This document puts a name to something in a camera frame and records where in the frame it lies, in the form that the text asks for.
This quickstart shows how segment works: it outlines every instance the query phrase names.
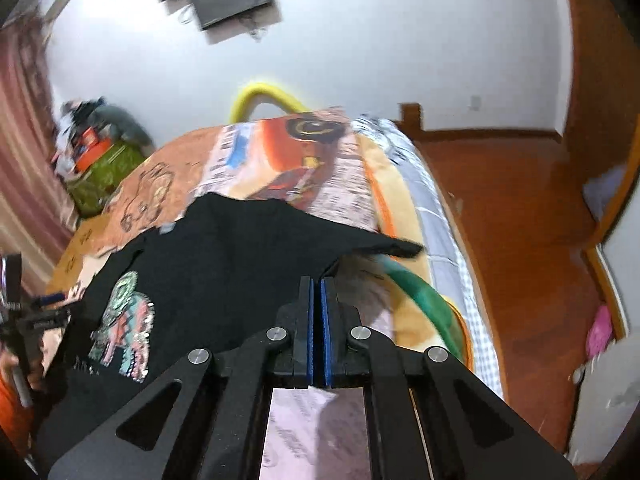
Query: sequin patch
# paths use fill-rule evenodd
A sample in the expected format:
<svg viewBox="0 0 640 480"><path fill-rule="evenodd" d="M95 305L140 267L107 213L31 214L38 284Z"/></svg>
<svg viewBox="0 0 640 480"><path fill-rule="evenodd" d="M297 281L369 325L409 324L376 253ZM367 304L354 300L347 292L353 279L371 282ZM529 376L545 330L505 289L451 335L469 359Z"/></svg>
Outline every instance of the sequin patch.
<svg viewBox="0 0 640 480"><path fill-rule="evenodd" d="M116 282L100 328L92 333L89 358L109 366L116 348L123 349L119 373L141 383L148 373L149 333L154 325L154 304L136 291L138 273L126 272Z"/></svg>

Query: curtain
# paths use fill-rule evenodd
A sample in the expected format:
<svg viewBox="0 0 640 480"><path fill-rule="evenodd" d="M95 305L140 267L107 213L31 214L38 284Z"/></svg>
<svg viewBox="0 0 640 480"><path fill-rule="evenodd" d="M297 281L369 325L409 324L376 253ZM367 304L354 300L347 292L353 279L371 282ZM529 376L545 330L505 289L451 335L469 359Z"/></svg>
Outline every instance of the curtain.
<svg viewBox="0 0 640 480"><path fill-rule="evenodd" d="M55 123L36 12L0 30L0 252L22 253L22 288L44 293L78 216L54 176Z"/></svg>

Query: black shirt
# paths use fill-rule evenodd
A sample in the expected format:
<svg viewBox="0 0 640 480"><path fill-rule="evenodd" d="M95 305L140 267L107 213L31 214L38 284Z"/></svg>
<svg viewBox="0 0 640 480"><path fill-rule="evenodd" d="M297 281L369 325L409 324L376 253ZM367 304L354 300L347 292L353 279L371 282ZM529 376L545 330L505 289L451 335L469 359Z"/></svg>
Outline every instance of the black shirt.
<svg viewBox="0 0 640 480"><path fill-rule="evenodd" d="M192 349L229 350L270 328L300 276L318 280L348 253L420 250L279 200L200 197L171 232L144 232L112 254L87 288L50 370L66 391L37 434L44 467Z"/></svg>

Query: shirt sleeve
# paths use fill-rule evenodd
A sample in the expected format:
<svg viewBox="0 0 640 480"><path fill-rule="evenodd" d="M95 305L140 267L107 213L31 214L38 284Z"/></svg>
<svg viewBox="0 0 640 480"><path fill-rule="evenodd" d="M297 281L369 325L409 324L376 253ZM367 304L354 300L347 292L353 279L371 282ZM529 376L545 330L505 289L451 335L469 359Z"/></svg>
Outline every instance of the shirt sleeve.
<svg viewBox="0 0 640 480"><path fill-rule="evenodd" d="M0 378L0 428L21 457L29 450L29 432L33 410L24 408L14 390Z"/></svg>

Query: silver screw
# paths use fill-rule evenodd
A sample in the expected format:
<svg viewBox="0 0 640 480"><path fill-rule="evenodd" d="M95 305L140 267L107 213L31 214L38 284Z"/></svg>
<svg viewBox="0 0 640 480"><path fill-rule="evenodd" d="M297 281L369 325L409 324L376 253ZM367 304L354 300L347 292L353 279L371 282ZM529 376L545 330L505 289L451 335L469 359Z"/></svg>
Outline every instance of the silver screw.
<svg viewBox="0 0 640 480"><path fill-rule="evenodd" d="M281 339L286 338L286 336L287 331L281 326L274 326L267 330L267 337L272 341L280 341Z"/></svg>
<svg viewBox="0 0 640 480"><path fill-rule="evenodd" d="M371 336L371 330L369 330L366 326L355 326L351 329L351 336L354 339L369 339Z"/></svg>
<svg viewBox="0 0 640 480"><path fill-rule="evenodd" d="M447 360L449 354L442 346L432 346L431 348L429 348L427 355L432 361L441 363Z"/></svg>
<svg viewBox="0 0 640 480"><path fill-rule="evenodd" d="M204 348L195 348L189 352L189 361L192 365L205 363L209 359L209 351Z"/></svg>

